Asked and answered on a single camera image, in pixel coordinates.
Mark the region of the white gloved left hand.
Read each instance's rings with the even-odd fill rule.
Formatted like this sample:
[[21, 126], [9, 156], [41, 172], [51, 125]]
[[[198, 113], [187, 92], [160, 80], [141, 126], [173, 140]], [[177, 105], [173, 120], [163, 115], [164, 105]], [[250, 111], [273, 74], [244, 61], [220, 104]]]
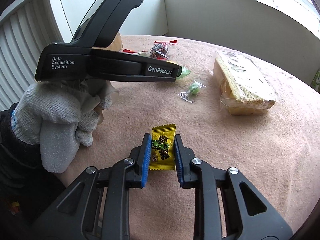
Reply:
[[29, 146], [39, 146], [42, 166], [63, 173], [80, 146], [93, 144], [93, 131], [103, 122], [103, 111], [119, 96], [110, 81], [93, 79], [34, 83], [10, 115], [14, 135]]

